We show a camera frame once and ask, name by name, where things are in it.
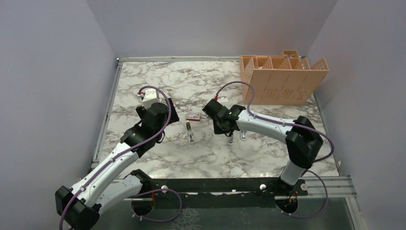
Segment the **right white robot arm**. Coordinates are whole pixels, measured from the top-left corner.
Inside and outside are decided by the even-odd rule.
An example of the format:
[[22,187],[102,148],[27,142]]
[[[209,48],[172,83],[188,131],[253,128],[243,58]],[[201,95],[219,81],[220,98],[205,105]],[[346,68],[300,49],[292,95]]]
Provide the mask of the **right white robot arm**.
[[277,191],[288,195],[305,170],[312,167],[323,140],[310,120],[304,116],[297,119],[277,119],[256,114],[244,106],[227,108],[216,99],[211,99],[203,112],[213,121],[215,134],[231,134],[234,131],[249,131],[268,136],[286,144],[289,161],[276,182]]

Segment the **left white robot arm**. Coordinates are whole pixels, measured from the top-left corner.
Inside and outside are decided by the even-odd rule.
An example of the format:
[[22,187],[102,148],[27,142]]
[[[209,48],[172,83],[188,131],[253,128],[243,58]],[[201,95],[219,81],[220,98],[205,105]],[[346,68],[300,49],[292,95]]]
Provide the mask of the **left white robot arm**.
[[135,170],[122,182],[116,177],[130,164],[161,142],[164,129],[179,121],[171,98],[143,99],[137,107],[140,121],[125,131],[112,152],[83,179],[71,187],[61,186],[55,193],[59,228],[67,223],[71,230],[90,230],[101,214],[125,198],[146,196],[153,192],[151,178]]

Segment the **red white staple box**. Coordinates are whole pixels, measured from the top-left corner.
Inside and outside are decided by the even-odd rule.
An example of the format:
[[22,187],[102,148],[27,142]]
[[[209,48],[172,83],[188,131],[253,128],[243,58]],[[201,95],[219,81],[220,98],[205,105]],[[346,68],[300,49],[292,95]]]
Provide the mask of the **red white staple box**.
[[199,122],[201,120],[201,113],[187,113],[186,120]]

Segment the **orange desk organizer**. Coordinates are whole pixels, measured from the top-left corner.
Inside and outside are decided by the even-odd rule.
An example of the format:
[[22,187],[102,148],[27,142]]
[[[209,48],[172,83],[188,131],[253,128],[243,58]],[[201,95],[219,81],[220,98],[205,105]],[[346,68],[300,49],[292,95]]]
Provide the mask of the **orange desk organizer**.
[[310,65],[296,50],[280,56],[241,56],[242,98],[257,105],[303,105],[329,73],[321,58]]

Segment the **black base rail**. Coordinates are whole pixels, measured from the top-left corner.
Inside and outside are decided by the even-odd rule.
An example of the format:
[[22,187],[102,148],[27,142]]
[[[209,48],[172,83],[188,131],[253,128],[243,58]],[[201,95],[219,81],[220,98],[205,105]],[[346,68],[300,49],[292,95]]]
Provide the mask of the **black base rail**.
[[183,208],[274,208],[276,199],[307,196],[300,179],[292,187],[277,177],[152,179],[147,188],[129,198],[134,205],[155,209]]

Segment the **aluminium table frame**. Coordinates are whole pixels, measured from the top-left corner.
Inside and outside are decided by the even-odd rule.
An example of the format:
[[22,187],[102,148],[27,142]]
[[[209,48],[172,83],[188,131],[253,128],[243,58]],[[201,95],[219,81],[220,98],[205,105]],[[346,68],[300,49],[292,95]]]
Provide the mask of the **aluminium table frame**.
[[246,141],[227,145],[225,136],[214,134],[213,124],[205,115],[191,123],[195,142],[186,139],[187,112],[200,112],[217,90],[227,97],[227,105],[240,103],[239,79],[237,57],[120,59],[92,166],[101,163],[124,131],[138,121],[138,89],[156,85],[173,97],[180,122],[170,125],[164,143],[127,167],[125,173],[141,168],[161,179],[278,176],[288,159],[287,148],[279,141],[249,133]]

